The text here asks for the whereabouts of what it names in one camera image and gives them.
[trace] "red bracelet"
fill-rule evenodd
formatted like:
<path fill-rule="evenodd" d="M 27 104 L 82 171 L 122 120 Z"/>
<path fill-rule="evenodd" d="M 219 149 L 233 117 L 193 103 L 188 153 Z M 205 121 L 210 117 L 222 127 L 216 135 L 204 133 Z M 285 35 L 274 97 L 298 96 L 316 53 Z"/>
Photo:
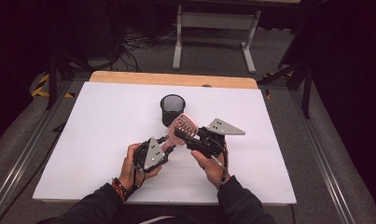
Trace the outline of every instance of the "red bracelet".
<path fill-rule="evenodd" d="M 120 181 L 118 181 L 118 178 L 115 177 L 112 179 L 112 187 L 116 190 L 120 199 L 126 202 L 129 196 L 127 195 L 127 190 L 120 184 Z"/>

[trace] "person's left hand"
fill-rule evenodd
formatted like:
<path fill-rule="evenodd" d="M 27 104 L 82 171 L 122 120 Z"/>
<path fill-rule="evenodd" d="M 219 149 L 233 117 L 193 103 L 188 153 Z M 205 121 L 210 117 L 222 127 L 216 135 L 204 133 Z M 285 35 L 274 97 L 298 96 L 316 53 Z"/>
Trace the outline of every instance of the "person's left hand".
<path fill-rule="evenodd" d="M 118 181 L 120 182 L 120 184 L 127 191 L 130 191 L 132 189 L 133 176 L 130 177 L 130 171 L 132 169 L 132 158 L 134 155 L 134 151 L 139 146 L 140 144 L 133 144 L 133 145 L 130 145 L 129 148 L 127 149 L 127 157 L 124 158 L 123 166 L 121 167 L 120 177 L 118 178 Z M 161 166 L 157 167 L 152 172 L 147 173 L 145 176 L 145 179 L 149 179 L 157 175 L 160 170 L 161 170 Z M 139 172 L 136 172 L 135 186 L 137 187 L 141 186 L 143 181 L 144 181 L 144 178 L 141 176 L 141 174 Z"/>

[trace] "forearm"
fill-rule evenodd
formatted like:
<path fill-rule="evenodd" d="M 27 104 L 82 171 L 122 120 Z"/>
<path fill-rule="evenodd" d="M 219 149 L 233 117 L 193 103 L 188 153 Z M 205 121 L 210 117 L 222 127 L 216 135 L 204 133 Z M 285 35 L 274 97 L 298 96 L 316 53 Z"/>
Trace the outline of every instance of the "forearm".
<path fill-rule="evenodd" d="M 109 184 L 86 196 L 53 223 L 110 223 L 122 204 L 119 195 Z"/>
<path fill-rule="evenodd" d="M 260 200 L 248 189 L 244 189 L 235 176 L 223 186 L 218 193 L 230 223 L 273 224 L 275 219 L 264 211 Z"/>

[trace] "hand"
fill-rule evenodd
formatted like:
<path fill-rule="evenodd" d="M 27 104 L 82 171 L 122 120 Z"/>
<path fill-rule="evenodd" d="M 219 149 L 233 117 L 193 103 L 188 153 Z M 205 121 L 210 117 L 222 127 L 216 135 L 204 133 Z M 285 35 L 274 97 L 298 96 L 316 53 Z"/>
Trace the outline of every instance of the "hand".
<path fill-rule="evenodd" d="M 219 183 L 222 179 L 223 175 L 223 168 L 217 164 L 217 162 L 214 159 L 207 159 L 204 157 L 200 151 L 197 150 L 191 150 L 191 155 L 196 159 L 197 163 L 200 165 L 200 167 L 205 171 L 207 174 L 208 181 L 213 184 L 218 190 L 219 190 Z M 222 164 L 225 163 L 223 154 L 220 154 L 217 159 L 222 162 Z M 227 171 L 227 175 L 225 178 L 225 183 L 230 179 L 229 171 Z"/>
<path fill-rule="evenodd" d="M 132 169 L 132 158 L 134 155 L 134 151 L 140 146 L 140 144 L 133 144 L 130 145 L 127 149 L 127 157 L 124 158 L 123 166 L 121 167 L 120 177 L 118 178 L 118 181 L 120 181 L 120 184 L 127 190 L 130 191 L 132 189 L 133 184 L 133 176 L 130 177 L 130 171 Z M 145 179 L 149 179 L 150 177 L 153 177 L 159 173 L 161 170 L 161 166 L 154 169 L 152 172 L 147 173 L 145 176 Z M 139 172 L 136 173 L 136 180 L 135 185 L 136 187 L 141 186 L 142 182 L 144 181 L 144 178 L 141 176 Z"/>

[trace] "floor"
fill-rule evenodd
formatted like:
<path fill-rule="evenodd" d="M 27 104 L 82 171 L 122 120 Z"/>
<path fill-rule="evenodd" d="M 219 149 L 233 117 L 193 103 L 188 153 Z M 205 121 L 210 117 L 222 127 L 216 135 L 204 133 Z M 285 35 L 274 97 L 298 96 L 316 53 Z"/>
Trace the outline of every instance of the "floor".
<path fill-rule="evenodd" d="M 178 71 L 172 69 L 174 33 L 169 34 L 170 36 L 164 35 L 163 37 L 167 38 L 149 49 L 131 51 L 141 71 L 252 77 L 261 80 L 266 73 L 278 70 L 277 64 L 293 38 L 287 30 L 258 29 L 251 47 L 257 68 L 257 72 L 252 75 L 246 70 L 244 56 L 239 47 L 241 40 L 244 40 L 244 33 L 186 30 L 182 63 Z M 209 44 L 208 41 L 203 41 L 208 38 L 217 39 L 216 42 L 219 43 Z M 122 55 L 122 58 L 134 64 L 132 57 Z M 112 69 L 135 71 L 135 68 L 122 61 L 118 61 Z M 33 88 L 42 76 L 43 74 L 38 74 Z M 41 162 L 46 163 L 46 155 L 48 151 L 51 152 L 57 137 L 53 129 L 68 120 L 79 91 L 89 78 L 88 73 L 77 73 L 72 82 L 62 84 L 60 80 L 59 86 L 76 96 L 60 98 L 60 103 L 50 111 L 46 111 L 47 97 L 35 97 L 0 139 L 0 189 L 4 188 L 3 184 L 21 153 L 27 147 L 33 146 L 32 157 L 27 158 L 28 165 L 21 167 L 17 175 L 18 181 L 14 182 L 17 184 L 12 186 L 14 190 L 10 190 L 10 194 L 5 198 L 9 204 L 14 198 L 17 200 L 12 203 L 0 223 L 36 223 L 45 218 L 59 216 L 72 205 L 72 203 L 43 203 L 33 200 L 32 196 L 45 167 Z M 351 163 L 315 87 L 313 86 L 310 102 L 310 119 L 305 119 L 299 108 L 301 91 L 288 91 L 283 87 L 283 83 L 285 81 L 280 78 L 263 88 L 270 90 L 271 99 L 268 99 L 265 91 L 263 97 L 298 203 L 294 205 L 293 210 L 291 206 L 265 206 L 265 208 L 279 223 L 293 223 L 293 219 L 296 219 L 296 223 L 376 224 L 374 202 Z M 33 133 L 38 132 L 38 124 L 46 116 L 49 117 L 47 125 L 43 126 L 39 137 L 33 139 Z"/>

